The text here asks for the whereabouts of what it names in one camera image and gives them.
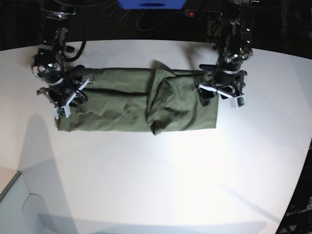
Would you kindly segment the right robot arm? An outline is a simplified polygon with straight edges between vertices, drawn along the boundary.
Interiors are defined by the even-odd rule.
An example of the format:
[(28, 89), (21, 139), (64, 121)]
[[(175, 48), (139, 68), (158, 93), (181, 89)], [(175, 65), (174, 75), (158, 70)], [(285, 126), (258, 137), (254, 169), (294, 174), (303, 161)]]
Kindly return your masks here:
[(79, 8), (90, 7), (97, 1), (87, 0), (45, 0), (41, 9), (46, 17), (41, 28), (38, 52), (32, 57), (31, 68), (36, 78), (47, 84), (37, 90), (37, 95), (44, 95), (54, 106), (55, 118), (68, 118), (71, 106), (88, 100), (83, 89), (94, 83), (92, 79), (70, 77), (70, 71), (65, 65), (76, 61), (86, 45), (86, 40), (73, 57), (68, 53), (74, 52), (74, 47), (66, 45), (70, 17)]

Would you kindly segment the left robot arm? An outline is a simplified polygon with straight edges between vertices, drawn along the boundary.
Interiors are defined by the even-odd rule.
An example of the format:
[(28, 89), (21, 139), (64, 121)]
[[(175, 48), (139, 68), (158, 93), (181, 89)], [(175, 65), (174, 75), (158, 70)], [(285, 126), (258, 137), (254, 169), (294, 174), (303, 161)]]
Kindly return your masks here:
[(217, 96), (229, 99), (234, 108), (245, 104), (243, 88), (248, 73), (241, 65), (253, 55), (253, 3), (252, 0), (227, 0), (223, 5), (221, 36), (213, 47), (218, 52), (217, 62), (201, 64), (199, 67), (205, 74), (195, 84), (202, 106), (209, 105)]

